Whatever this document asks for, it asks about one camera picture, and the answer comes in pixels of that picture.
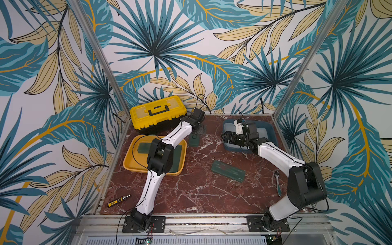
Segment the clear case stack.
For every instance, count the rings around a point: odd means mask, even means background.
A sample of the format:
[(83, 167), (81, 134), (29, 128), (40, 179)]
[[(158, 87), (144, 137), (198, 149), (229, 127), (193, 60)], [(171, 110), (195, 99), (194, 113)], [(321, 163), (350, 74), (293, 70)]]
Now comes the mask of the clear case stack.
[(257, 133), (259, 138), (265, 139), (267, 142), (270, 142), (270, 138), (268, 136), (268, 131), (266, 128), (257, 128)]

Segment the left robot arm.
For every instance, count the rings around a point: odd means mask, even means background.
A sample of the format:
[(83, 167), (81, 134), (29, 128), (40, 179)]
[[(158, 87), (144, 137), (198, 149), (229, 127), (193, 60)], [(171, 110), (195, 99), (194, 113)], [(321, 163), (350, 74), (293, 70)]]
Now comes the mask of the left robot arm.
[(204, 118), (205, 112), (196, 108), (191, 115), (182, 117), (178, 126), (167, 136), (152, 141), (147, 157), (146, 183), (137, 205), (130, 212), (131, 221), (141, 231), (148, 230), (151, 225), (155, 198), (163, 178), (172, 168), (175, 148), (198, 129)]

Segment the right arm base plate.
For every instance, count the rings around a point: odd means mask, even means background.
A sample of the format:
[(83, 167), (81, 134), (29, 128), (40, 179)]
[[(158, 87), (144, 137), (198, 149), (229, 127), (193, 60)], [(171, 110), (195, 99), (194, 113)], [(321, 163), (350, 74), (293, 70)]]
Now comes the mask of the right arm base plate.
[(287, 219), (276, 221), (268, 215), (248, 215), (246, 216), (248, 229), (250, 232), (289, 232), (290, 227)]

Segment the yellow plastic tray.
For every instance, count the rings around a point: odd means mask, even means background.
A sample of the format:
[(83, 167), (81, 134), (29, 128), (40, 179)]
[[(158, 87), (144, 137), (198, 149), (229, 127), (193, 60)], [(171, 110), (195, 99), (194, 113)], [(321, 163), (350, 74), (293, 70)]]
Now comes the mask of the yellow plastic tray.
[[(157, 138), (157, 136), (153, 135), (138, 135), (136, 136), (129, 146), (126, 156), (123, 160), (123, 167), (129, 171), (137, 172), (137, 173), (147, 173), (147, 158), (148, 154), (139, 154), (137, 152), (138, 145), (140, 143), (151, 143), (153, 139)], [(179, 170), (176, 173), (168, 172), (169, 176), (178, 176), (181, 174), (184, 165), (185, 165), (185, 156), (187, 150), (187, 142), (182, 140), (179, 143), (182, 146)]]

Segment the yellow black toolbox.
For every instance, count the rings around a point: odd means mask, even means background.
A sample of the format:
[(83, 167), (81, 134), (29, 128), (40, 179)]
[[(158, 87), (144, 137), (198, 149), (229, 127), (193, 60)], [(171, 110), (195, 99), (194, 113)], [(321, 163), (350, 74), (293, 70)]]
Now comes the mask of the yellow black toolbox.
[(131, 108), (130, 115), (135, 130), (156, 131), (159, 125), (169, 123), (187, 114), (187, 109), (178, 96), (170, 96)]

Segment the green pencil case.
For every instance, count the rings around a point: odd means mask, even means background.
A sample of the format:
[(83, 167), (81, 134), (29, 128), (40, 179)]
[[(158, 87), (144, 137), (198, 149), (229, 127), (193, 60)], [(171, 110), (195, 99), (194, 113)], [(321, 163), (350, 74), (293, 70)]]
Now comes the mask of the green pencil case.
[(207, 127), (205, 125), (201, 125), (196, 130), (193, 130), (193, 132), (189, 136), (188, 145), (190, 147), (198, 147), (200, 144), (200, 139), (203, 135), (206, 134), (206, 131)]
[(155, 154), (158, 149), (159, 143), (140, 143), (137, 148), (139, 154)]
[(179, 170), (180, 158), (181, 158), (182, 146), (177, 145), (174, 149), (173, 165), (170, 169), (170, 173), (176, 173)]
[(244, 181), (246, 175), (246, 172), (244, 170), (225, 164), (220, 161), (214, 161), (211, 170), (214, 173), (220, 174), (240, 183)]

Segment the aluminium front rail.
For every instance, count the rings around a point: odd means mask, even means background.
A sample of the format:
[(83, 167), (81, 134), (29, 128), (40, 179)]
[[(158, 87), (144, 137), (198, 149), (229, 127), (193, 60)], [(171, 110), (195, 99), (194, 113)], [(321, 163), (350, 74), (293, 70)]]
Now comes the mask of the aluminium front rail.
[(323, 214), (301, 213), (288, 219), (289, 231), (251, 232), (248, 214), (165, 214), (163, 232), (123, 233), (119, 215), (87, 215), (73, 245), (337, 245)]

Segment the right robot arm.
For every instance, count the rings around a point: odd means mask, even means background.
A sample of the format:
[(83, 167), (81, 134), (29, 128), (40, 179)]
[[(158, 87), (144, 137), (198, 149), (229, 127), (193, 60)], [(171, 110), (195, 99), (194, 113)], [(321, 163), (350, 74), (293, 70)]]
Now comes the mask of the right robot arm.
[(327, 198), (321, 169), (278, 148), (262, 136), (260, 124), (246, 119), (228, 119), (223, 123), (222, 139), (229, 151), (252, 152), (266, 159), (288, 177), (286, 195), (264, 212), (257, 226), (262, 231), (285, 230), (287, 218), (303, 208)]

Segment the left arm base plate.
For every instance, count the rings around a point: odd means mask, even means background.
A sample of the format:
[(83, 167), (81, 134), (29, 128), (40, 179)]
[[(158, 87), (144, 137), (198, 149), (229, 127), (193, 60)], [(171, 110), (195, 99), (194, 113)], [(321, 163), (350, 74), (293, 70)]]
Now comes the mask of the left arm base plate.
[(133, 216), (129, 216), (125, 218), (122, 233), (163, 233), (165, 225), (165, 216), (150, 216), (143, 221), (136, 220)]

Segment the teal plastic tray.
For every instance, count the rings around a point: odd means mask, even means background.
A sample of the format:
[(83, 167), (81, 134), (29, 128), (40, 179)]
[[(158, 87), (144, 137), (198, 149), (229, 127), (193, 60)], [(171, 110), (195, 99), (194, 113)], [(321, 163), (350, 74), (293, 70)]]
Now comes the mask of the teal plastic tray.
[[(223, 133), (225, 132), (225, 121), (223, 123)], [(259, 120), (248, 120), (248, 121), (254, 121), (257, 124), (258, 128), (266, 128), (268, 131), (268, 136), (270, 138), (270, 142), (274, 143), (276, 146), (279, 146), (279, 143), (276, 138), (276, 133), (274, 131), (273, 126), (270, 123), (267, 123), (265, 121), (259, 121)]]

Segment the yellow black screwdriver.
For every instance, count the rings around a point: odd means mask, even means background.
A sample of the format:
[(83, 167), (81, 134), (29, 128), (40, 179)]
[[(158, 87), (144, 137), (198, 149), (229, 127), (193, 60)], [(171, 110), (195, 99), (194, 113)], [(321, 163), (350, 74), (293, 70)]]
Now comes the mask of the yellow black screwdriver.
[(110, 202), (107, 204), (107, 206), (110, 208), (110, 207), (112, 207), (112, 206), (114, 206), (114, 205), (117, 205), (117, 204), (123, 202), (125, 199), (127, 199), (127, 198), (129, 198), (129, 197), (131, 197), (131, 196), (132, 196), (132, 195), (125, 195), (125, 196), (122, 196), (122, 197), (120, 197), (120, 198), (118, 198), (118, 199), (112, 200), (112, 201), (110, 201)]

